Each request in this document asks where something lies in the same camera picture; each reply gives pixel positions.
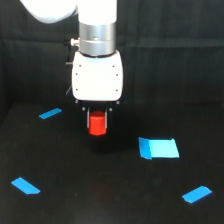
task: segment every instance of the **black background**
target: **black background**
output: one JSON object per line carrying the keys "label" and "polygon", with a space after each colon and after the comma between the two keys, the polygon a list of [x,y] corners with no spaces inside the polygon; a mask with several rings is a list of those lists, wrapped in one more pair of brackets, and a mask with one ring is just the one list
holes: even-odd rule
{"label": "black background", "polygon": [[[42,24],[0,0],[0,223],[223,223],[223,12],[221,0],[118,0],[132,100],[93,140],[65,96],[77,16]],[[53,107],[63,113],[38,118]],[[140,136],[174,138],[180,159],[140,158]],[[20,176],[41,193],[12,187]],[[183,201],[201,185],[213,195]]]}
{"label": "black background", "polygon": [[[35,20],[18,0],[1,0],[2,72],[12,101],[66,103],[71,69],[65,39],[78,20]],[[222,102],[221,0],[119,0],[117,49],[135,103]]]}

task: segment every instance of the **red block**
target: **red block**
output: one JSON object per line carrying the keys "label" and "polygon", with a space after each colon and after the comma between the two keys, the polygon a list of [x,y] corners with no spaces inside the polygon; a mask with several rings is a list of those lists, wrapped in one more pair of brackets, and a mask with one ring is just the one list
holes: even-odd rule
{"label": "red block", "polygon": [[102,111],[91,112],[89,115],[89,133],[91,135],[106,134],[106,116]]}

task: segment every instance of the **blue tape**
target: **blue tape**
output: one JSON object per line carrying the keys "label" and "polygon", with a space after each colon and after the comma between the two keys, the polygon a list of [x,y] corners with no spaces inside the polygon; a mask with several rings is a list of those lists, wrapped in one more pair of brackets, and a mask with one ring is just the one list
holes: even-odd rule
{"label": "blue tape", "polygon": [[184,198],[185,201],[189,203],[194,203],[195,201],[205,197],[206,195],[212,193],[211,190],[209,190],[207,187],[201,186],[185,195],[182,197]]}
{"label": "blue tape", "polygon": [[152,158],[179,158],[179,152],[174,139],[149,140]]}
{"label": "blue tape", "polygon": [[42,119],[46,119],[46,118],[54,116],[55,114],[58,114],[60,112],[62,112],[62,110],[59,109],[59,108],[56,108],[54,110],[48,111],[47,113],[41,114],[39,117],[42,118]]}
{"label": "blue tape", "polygon": [[23,191],[25,194],[38,194],[40,192],[40,190],[38,190],[36,187],[34,187],[21,177],[12,181],[12,184]]}
{"label": "blue tape", "polygon": [[144,138],[138,138],[138,141],[139,141],[141,157],[145,159],[152,159],[150,148],[149,148],[149,140]]}
{"label": "blue tape", "polygon": [[179,158],[179,152],[174,139],[172,140],[149,140],[139,138],[141,157],[152,158]]}

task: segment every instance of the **black table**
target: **black table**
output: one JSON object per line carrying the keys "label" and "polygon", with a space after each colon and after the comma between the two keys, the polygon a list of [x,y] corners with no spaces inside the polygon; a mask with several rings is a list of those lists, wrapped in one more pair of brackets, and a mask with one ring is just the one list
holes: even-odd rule
{"label": "black table", "polygon": [[[0,128],[0,223],[224,223],[224,107],[123,106],[93,139],[80,111],[17,103]],[[179,159],[140,157],[138,137],[176,140]],[[41,190],[26,195],[22,177]],[[182,195],[213,194],[188,204]]]}

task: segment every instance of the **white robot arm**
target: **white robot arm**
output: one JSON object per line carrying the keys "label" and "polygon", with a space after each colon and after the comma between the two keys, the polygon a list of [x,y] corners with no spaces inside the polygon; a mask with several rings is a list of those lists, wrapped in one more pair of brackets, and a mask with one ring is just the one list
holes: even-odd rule
{"label": "white robot arm", "polygon": [[56,23],[77,12],[77,0],[20,0],[28,12],[42,23]]}
{"label": "white robot arm", "polygon": [[[55,23],[78,12],[79,38],[71,39],[71,45],[79,47],[72,62],[73,96],[77,102],[84,102],[82,109],[87,111],[90,134],[105,134],[107,112],[113,110],[108,103],[118,101],[123,90],[123,67],[116,50],[117,0],[20,1],[43,23]],[[91,115],[92,102],[105,103],[104,116],[95,112]],[[97,120],[105,122],[97,127]]]}

